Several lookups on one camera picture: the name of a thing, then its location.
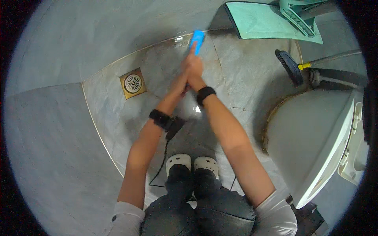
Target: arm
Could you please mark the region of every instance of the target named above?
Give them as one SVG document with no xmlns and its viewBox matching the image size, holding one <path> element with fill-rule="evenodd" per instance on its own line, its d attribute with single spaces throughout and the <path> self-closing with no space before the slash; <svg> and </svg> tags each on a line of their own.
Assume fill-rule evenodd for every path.
<svg viewBox="0 0 378 236">
<path fill-rule="evenodd" d="M 171 115 L 177 103 L 186 92 L 187 77 L 181 74 L 172 84 L 170 91 L 156 107 Z M 117 202 L 128 202 L 143 210 L 144 190 L 148 166 L 156 152 L 162 129 L 149 119 L 143 126 L 139 137 L 131 146 L 127 158 L 124 180 Z"/>
<path fill-rule="evenodd" d="M 202 62 L 193 51 L 187 56 L 182 67 L 188 74 L 190 86 L 196 92 L 206 86 L 201 78 Z M 220 141 L 240 186 L 251 204 L 254 207 L 259 206 L 275 188 L 257 159 L 247 134 L 216 95 L 206 97 L 203 104 L 211 128 Z"/>
</svg>

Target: black pants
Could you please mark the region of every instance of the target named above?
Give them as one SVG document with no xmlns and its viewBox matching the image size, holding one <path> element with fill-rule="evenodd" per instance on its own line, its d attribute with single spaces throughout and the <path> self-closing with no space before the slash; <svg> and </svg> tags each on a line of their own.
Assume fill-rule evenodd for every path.
<svg viewBox="0 0 378 236">
<path fill-rule="evenodd" d="M 255 213 L 245 196 L 222 187 L 214 173 L 174 165 L 166 182 L 167 194 L 145 210 L 141 235 L 250 235 Z M 192 192 L 196 209 L 187 203 Z"/>
</svg>

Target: yellow handle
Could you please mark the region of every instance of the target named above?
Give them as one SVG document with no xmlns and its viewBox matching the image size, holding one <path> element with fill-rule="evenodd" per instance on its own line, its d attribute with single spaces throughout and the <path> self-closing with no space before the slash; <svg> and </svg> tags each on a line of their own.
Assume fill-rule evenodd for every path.
<svg viewBox="0 0 378 236">
<path fill-rule="evenodd" d="M 300 70 L 303 70 L 304 68 L 307 68 L 307 67 L 310 67 L 311 66 L 311 63 L 310 62 L 306 62 L 306 63 L 304 63 L 304 64 L 299 64 L 298 65 L 298 68 L 300 69 Z"/>
</svg>

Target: white sleeve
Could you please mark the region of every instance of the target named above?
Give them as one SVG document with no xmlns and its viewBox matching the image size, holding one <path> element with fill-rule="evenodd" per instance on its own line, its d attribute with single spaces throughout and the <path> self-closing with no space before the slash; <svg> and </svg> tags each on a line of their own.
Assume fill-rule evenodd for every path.
<svg viewBox="0 0 378 236">
<path fill-rule="evenodd" d="M 255 213 L 254 236 L 294 236 L 297 232 L 294 212 L 285 200 L 277 196 L 276 191 L 255 209 Z"/>
<path fill-rule="evenodd" d="M 138 207 L 127 202 L 117 202 L 112 215 L 112 222 L 106 227 L 104 235 L 138 236 L 144 216 L 144 211 Z"/>
</svg>

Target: shoe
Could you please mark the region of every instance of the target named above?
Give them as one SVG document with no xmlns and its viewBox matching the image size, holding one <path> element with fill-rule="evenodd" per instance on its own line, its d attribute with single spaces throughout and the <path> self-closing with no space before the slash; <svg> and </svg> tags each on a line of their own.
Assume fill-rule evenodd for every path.
<svg viewBox="0 0 378 236">
<path fill-rule="evenodd" d="M 211 170 L 215 176 L 218 176 L 218 164 L 210 157 L 198 157 L 194 160 L 194 171 L 197 169 L 208 169 Z"/>
<path fill-rule="evenodd" d="M 187 154 L 177 154 L 168 158 L 166 162 L 167 177 L 169 175 L 170 168 L 176 164 L 184 165 L 190 170 L 192 167 L 192 159 Z"/>
</svg>

